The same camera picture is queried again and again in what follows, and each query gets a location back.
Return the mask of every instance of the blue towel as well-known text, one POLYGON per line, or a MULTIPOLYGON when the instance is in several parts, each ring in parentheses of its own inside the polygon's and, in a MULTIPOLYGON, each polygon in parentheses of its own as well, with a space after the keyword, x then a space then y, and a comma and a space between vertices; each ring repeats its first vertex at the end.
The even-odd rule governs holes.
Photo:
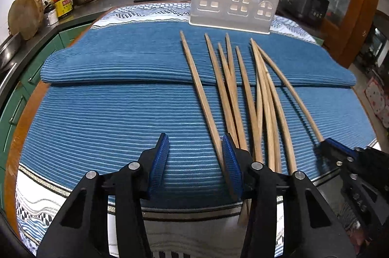
MULTIPOLYGON (((183 30, 203 84, 215 84, 204 33, 216 51, 225 49, 226 30, 191 26, 185 22, 146 22, 90 30, 71 48, 52 54, 45 62, 41 77, 48 83, 79 81, 179 81, 192 82, 182 51, 183 30)), ((285 35, 228 31, 233 48, 238 45, 250 84, 255 86, 254 58, 250 38, 268 53, 293 85, 354 86, 354 75, 339 66, 322 47, 285 35)), ((241 84, 235 55, 235 70, 241 84)), ((278 76, 269 67, 276 86, 278 76)))

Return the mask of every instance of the chopstick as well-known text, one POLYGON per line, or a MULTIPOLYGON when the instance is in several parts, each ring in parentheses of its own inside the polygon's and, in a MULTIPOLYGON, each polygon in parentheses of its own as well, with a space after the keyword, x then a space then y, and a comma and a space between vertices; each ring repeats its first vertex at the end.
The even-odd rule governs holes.
POLYGON ((226 46, 227 46, 228 67, 230 69, 231 80, 234 85, 235 95, 238 101, 238 88, 237 88, 237 78, 235 76, 234 55, 232 53, 230 36, 228 35, 228 33, 226 33, 226 46))
POLYGON ((271 80, 269 71, 267 70, 267 67, 265 65, 265 62, 262 59, 261 54, 256 49, 256 54, 258 55, 258 60, 260 63, 260 66, 262 67, 262 72, 265 76, 265 84, 266 84, 266 92, 268 95, 268 102, 269 102, 269 108, 270 108, 270 116, 272 121, 272 132, 273 132, 273 141, 274 141, 274 170, 275 172, 283 172, 282 164, 281 164, 281 150, 280 150, 280 138, 279 138, 279 132, 278 132, 278 124, 277 124, 277 116, 275 114, 275 107, 272 96, 272 91, 270 87, 270 83, 273 83, 271 80))
POLYGON ((266 136, 267 136, 267 151, 268 151, 268 166, 271 170, 275 171, 275 152, 274 152, 274 132, 272 125, 272 114, 270 111, 269 97, 271 95, 268 94, 267 87, 267 79, 265 70, 262 67, 260 62, 258 51, 254 48, 253 40, 251 39, 252 51, 255 58, 255 65, 259 76, 259 84, 262 92, 262 101, 263 108, 265 113, 265 123, 266 123, 266 136))
MULTIPOLYGON (((253 40, 253 43, 255 44, 255 48, 258 49, 258 44, 254 40, 253 40)), ((258 53, 258 56, 259 56, 262 64, 265 64, 265 62, 264 62, 264 60, 262 58, 261 53, 258 53)), ((272 80, 272 78, 270 76, 269 71, 266 71, 266 74, 267 74, 267 77, 268 77, 270 91, 271 91, 271 93, 273 95, 273 100, 274 100, 275 107, 277 109, 278 117, 279 117, 279 120, 280 120, 281 130, 283 132, 283 140, 284 140, 284 143, 285 143, 285 151, 286 151, 286 156, 287 156, 287 159, 288 159, 289 172, 290 172, 290 174, 292 174, 295 171, 297 171, 296 157, 294 155, 292 138, 291 138, 291 135, 290 135, 290 132, 289 132, 289 127, 288 127, 288 124, 287 124, 287 121, 286 121, 285 113, 283 112, 283 107, 281 105, 280 98, 278 96, 277 90, 275 88, 275 85, 273 83, 273 80, 272 80)))
POLYGON ((258 120, 257 120, 257 114, 255 112, 254 100, 252 98, 250 82, 248 81, 247 71, 246 71, 246 68, 244 66, 243 58, 242 58, 242 55, 240 53, 239 47, 236 47, 235 49, 236 49, 236 52, 238 55, 240 72, 242 74, 242 81, 243 81, 243 86, 244 86, 244 90, 246 93, 246 101, 248 104, 248 113, 250 115, 252 139, 254 142, 254 156, 255 156, 255 160, 257 162, 263 162, 262 148, 261 148, 261 143, 259 140, 258 120))
MULTIPOLYGON (((229 41, 228 34, 226 35, 226 41, 229 41)), ((242 122, 242 116, 240 115, 240 109, 239 109, 239 103, 238 103, 238 96, 236 94, 238 88, 237 88, 237 82, 235 77, 232 77, 231 75, 231 67, 228 67, 228 63, 226 60, 226 57, 224 56, 223 48, 220 43, 218 43, 219 47, 219 54, 220 54, 220 59, 222 62, 223 66, 223 71, 224 71, 224 76, 226 78, 227 82, 227 87, 228 87, 228 92, 230 94, 230 99, 231 99, 231 105, 232 109, 234 112, 234 117, 235 117, 235 124, 237 127, 237 134, 238 134, 238 139, 239 139, 239 147, 241 149, 244 149, 248 151, 247 143, 246 143, 246 134, 244 133, 244 128, 243 128, 243 122, 242 122)), ((234 70, 234 65, 233 65, 233 56, 232 54, 228 58, 229 63, 232 63, 232 70, 234 70)), ((251 207, 251 201, 250 200, 244 200, 242 203, 242 207, 240 208, 240 214, 238 218, 238 224, 242 226, 246 226, 248 223, 248 216, 250 213, 250 207, 251 207)))
POLYGON ((211 108, 209 107, 209 103, 207 101, 207 96, 205 95, 203 85, 201 84, 200 77, 198 75, 195 62, 193 61, 193 57, 191 55, 191 51, 189 50, 188 43, 186 42, 185 36, 183 31, 180 31, 180 37, 182 41, 182 45, 184 47, 184 53, 186 56, 186 60, 189 65, 189 69, 192 73, 192 78, 194 82, 194 86, 197 91, 197 95, 200 99, 200 104, 203 109, 205 120, 208 125, 209 133, 211 134, 211 138, 213 141, 213 146, 215 147, 217 160, 219 161, 220 168, 222 170, 223 176, 226 180, 226 182, 229 184, 230 179, 228 178, 228 175, 226 173, 224 162, 223 162, 223 153, 222 153, 222 147, 221 147, 221 140, 219 137, 219 132, 217 131, 215 121, 213 120, 211 108))
POLYGON ((237 90, 236 81, 234 81, 232 75, 230 74, 231 68, 230 69, 228 68, 227 60, 226 57, 224 56, 224 52, 220 43, 218 44, 218 47, 219 47, 221 63, 223 65, 224 76, 227 82, 228 92, 230 94, 232 111, 234 112, 235 124, 237 127, 237 134, 239 140, 239 147, 240 149, 244 149, 247 151, 248 147, 246 143, 246 134, 244 133, 242 116, 240 115, 238 96, 235 93, 235 91, 237 90))
POLYGON ((283 84, 286 86, 286 88, 289 89, 293 98, 296 100, 301 111, 303 111, 305 117, 307 118, 309 124, 311 125, 311 128, 314 131, 314 134, 315 134, 318 142, 320 143, 320 142, 324 141, 324 137, 322 136, 321 132, 319 131, 318 126, 316 125, 314 119, 312 118, 307 107, 304 105, 303 101, 301 100, 301 98, 299 97, 297 92, 294 90, 293 86, 290 84, 289 80, 285 77, 285 75, 281 72, 281 70, 277 67, 277 65, 272 61, 272 59, 265 53, 265 51, 263 51, 259 46, 258 46, 258 50, 260 51, 261 55, 266 60, 266 62, 272 67, 272 69, 275 71, 275 73, 279 76, 279 78, 281 79, 283 84))
POLYGON ((230 102, 227 96, 226 86, 224 85, 223 76, 221 74, 219 63, 217 61, 215 51, 213 49, 211 40, 209 39, 207 33, 205 34, 205 40, 207 41, 207 47, 208 47, 209 55, 211 57, 213 71, 215 72, 217 88, 219 89, 219 95, 220 95, 221 104, 223 108, 224 118, 226 120, 227 132, 230 133, 234 143, 237 145, 238 138, 235 130, 234 118, 232 117, 230 102))

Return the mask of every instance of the kitchen counter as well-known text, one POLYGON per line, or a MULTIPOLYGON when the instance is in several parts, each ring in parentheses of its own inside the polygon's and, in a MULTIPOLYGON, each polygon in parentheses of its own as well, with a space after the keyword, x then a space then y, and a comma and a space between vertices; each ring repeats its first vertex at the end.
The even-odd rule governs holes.
POLYGON ((15 54, 8 65, 3 69, 7 71, 0 84, 0 108, 3 108, 10 91, 16 83, 20 74, 36 53, 59 32, 74 26, 95 21, 103 13, 112 7, 131 5, 134 0, 94 0, 82 6, 76 6, 69 16, 59 20, 53 26, 44 26, 33 38, 22 43, 19 51, 15 54))

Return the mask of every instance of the green cabinet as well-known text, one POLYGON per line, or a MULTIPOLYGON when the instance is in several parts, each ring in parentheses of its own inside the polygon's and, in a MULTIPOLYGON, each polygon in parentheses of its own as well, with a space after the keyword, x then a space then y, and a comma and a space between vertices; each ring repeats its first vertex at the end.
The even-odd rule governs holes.
POLYGON ((19 82, 0 117, 0 167, 5 169, 7 163, 8 151, 11 146, 12 137, 16 129, 16 125, 20 119, 24 107, 27 104, 30 95, 19 82))
POLYGON ((62 40, 62 44, 64 47, 68 47, 74 39, 81 34, 86 28, 88 28, 91 24, 84 24, 82 26, 76 26, 75 28, 71 28, 69 30, 65 30, 60 32, 60 37, 62 40))
POLYGON ((22 74, 20 81, 31 95, 40 81, 40 70, 46 59, 56 51, 63 49, 59 34, 57 34, 46 46, 35 56, 22 74))
POLYGON ((78 26, 57 34, 34 57, 19 78, 0 116, 0 205, 4 208, 4 176, 8 152, 16 125, 27 101, 40 81, 40 70, 46 59, 71 44, 90 24, 78 26))
POLYGON ((0 204, 2 209, 4 209, 4 178, 5 170, 0 167, 0 204))

